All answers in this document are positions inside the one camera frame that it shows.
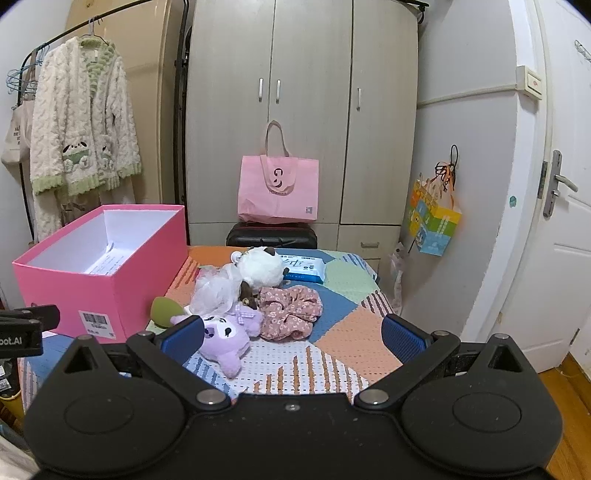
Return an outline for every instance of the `hanging bag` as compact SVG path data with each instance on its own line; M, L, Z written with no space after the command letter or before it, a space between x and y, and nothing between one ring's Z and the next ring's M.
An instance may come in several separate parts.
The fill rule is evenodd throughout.
M31 124L33 123L33 105L35 100L30 93L27 93L27 87L35 81L35 62L37 61L37 51L31 52L25 76L20 85L22 104L18 105L12 111L10 126L4 141L4 150L0 159L5 165L18 165L29 160L31 149Z
M268 156L269 131L279 128L284 157ZM242 157L238 216L268 224L313 222L318 210L318 160L293 157L285 146L279 122L267 124L261 154Z

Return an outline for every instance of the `wooden cabinet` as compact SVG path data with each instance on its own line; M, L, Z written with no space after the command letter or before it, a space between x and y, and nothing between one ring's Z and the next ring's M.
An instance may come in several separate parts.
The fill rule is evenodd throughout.
M347 147L352 2L277 0L269 119L292 155L320 166L318 223L339 223ZM281 138L271 131L270 153Z
M377 232L379 251L390 253L404 216L417 68L417 20L397 1L197 0L187 92L191 242L225 243L238 221L242 156L259 153L264 125L276 119L292 155L320 163L319 248L379 258L356 246ZM281 152L272 129L269 154Z
M417 108L417 22L407 6L355 0L341 223L401 225Z
M274 4L196 2L186 113L190 223L238 221L242 156L259 154L267 123Z

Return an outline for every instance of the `blue gripper pad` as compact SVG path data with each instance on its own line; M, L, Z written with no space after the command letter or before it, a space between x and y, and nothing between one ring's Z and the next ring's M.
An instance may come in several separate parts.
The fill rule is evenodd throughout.
M167 356L183 365L201 348L204 337L203 320L198 315L191 315L165 332L158 334L154 343Z
M433 337L394 313L382 321L382 341L403 364L424 352Z

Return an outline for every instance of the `barcode label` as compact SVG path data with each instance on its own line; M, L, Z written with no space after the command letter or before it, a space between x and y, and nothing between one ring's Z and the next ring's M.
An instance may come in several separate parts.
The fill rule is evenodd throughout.
M79 310L79 313L82 323L90 335L112 340L116 339L115 332L113 331L113 327L111 326L107 315L102 313L83 312L81 310Z
M3 392L4 390L8 390L10 388L10 382L8 381L8 379L3 378L2 380L0 380L0 392Z
M84 315L84 319L90 323L98 323L100 325L106 325L107 323L109 323L104 315L97 315L96 313L85 312L82 312L82 315Z

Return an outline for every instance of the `patchwork quilt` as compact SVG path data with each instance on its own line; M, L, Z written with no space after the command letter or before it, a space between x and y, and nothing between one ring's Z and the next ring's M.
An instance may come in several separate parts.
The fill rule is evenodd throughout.
M192 247L172 282L167 297L187 305L199 265L222 266L232 247ZM376 272L358 255L325 250L278 248L279 254L321 258L326 263L323 285L306 285L320 294L323 314L305 340L251 341L236 378L227 378L217 363L195 353L185 368L232 398L242 392L260 394L345 393L353 397L397 369L401 363L382 343L381 322L392 312L379 290ZM161 329L150 322L148 330ZM55 335L44 339L44 355L21 361L21 389L25 408L72 339Z

